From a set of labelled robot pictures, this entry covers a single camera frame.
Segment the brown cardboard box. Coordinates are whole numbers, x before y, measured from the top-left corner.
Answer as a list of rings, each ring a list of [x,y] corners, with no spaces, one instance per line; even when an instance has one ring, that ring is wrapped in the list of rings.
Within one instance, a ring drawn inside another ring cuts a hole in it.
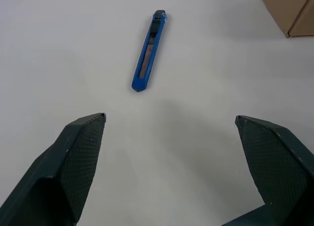
[[[314,0],[263,0],[285,37],[314,36]]]

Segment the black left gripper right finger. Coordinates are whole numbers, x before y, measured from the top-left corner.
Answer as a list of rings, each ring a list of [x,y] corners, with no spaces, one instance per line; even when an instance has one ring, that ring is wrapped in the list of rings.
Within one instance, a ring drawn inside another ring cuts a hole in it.
[[[244,115],[235,124],[264,204],[228,226],[314,226],[314,154],[283,126]]]

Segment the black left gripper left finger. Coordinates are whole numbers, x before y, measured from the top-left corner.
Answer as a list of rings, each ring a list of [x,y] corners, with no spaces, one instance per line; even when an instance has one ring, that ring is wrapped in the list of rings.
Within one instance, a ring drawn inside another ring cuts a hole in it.
[[[96,172],[105,113],[81,117],[39,155],[0,207],[0,226],[77,226]]]

